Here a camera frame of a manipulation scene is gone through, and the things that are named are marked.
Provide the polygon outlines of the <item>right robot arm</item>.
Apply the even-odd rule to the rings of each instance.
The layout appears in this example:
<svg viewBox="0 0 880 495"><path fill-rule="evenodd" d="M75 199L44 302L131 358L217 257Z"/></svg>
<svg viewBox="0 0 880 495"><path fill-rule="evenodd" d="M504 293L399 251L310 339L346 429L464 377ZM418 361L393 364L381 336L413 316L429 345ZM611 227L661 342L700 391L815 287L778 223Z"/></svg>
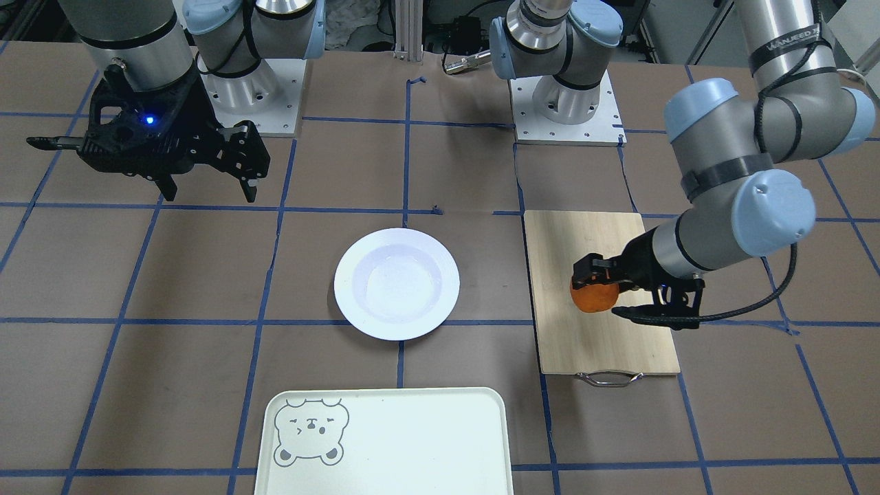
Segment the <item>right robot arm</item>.
<svg viewBox="0 0 880 495"><path fill-rule="evenodd" d="M324 1L63 1L100 70L82 137L29 137L72 150L95 171L142 177L172 201L176 175L208 165L256 199L270 154L261 131L276 116L292 133L302 76L290 63L326 47Z"/></svg>

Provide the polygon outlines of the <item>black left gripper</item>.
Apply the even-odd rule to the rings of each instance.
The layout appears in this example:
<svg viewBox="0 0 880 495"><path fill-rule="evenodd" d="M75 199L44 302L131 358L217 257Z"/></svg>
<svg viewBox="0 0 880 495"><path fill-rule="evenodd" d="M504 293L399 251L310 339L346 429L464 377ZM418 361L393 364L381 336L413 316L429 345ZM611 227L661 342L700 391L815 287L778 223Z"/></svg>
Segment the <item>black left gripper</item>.
<svg viewBox="0 0 880 495"><path fill-rule="evenodd" d="M657 260L653 241L657 230L642 234L626 244L613 258L590 253L573 264L571 287L619 284L621 292L644 289L652 294L650 304L612 308L612 314L636 324L672 330L697 329L705 283L692 274L678 278Z"/></svg>

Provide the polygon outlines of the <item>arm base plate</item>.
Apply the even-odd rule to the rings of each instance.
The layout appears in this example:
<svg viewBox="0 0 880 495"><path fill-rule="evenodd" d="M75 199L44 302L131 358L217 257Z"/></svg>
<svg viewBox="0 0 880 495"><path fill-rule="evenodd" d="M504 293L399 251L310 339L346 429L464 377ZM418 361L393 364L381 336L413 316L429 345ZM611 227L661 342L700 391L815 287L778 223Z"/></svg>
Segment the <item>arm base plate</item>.
<svg viewBox="0 0 880 495"><path fill-rule="evenodd" d="M578 91L553 76L509 81L516 143L622 146L628 141L608 72L598 87Z"/></svg>
<svg viewBox="0 0 880 495"><path fill-rule="evenodd" d="M201 79L224 128L250 121L262 137L294 138L307 70L307 60L264 59L242 78L202 75Z"/></svg>

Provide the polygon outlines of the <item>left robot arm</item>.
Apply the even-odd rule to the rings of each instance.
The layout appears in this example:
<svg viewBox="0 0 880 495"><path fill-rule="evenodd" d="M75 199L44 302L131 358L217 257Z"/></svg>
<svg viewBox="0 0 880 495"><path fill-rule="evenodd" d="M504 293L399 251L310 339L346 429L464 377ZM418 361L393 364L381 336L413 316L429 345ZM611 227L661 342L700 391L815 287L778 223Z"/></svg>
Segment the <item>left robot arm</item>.
<svg viewBox="0 0 880 495"><path fill-rule="evenodd" d="M846 153L870 135L873 101L842 87L817 1L738 1L757 100L710 78L675 94L665 132L690 208L626 244L574 263L570 294L585 313L695 329L767 306L794 276L798 242L816 220L811 192L780 163ZM538 107L560 124L586 121L622 37L601 1L515 1L488 31L503 80L539 76ZM778 288L750 306L700 314L704 274L789 247Z"/></svg>

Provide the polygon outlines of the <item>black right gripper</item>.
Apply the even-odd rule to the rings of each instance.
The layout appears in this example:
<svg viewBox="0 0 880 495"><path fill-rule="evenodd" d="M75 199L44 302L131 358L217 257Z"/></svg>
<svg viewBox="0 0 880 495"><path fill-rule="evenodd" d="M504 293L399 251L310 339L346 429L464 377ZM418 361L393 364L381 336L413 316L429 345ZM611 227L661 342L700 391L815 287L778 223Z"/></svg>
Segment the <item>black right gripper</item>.
<svg viewBox="0 0 880 495"><path fill-rule="evenodd" d="M161 89L136 91L118 63L104 69L90 100L88 129L82 137L29 137L45 151L73 150L101 173L141 176L156 183L164 201L174 201L174 175L209 165L236 179L249 204L270 169L270 154L253 122L224 128L191 67Z"/></svg>

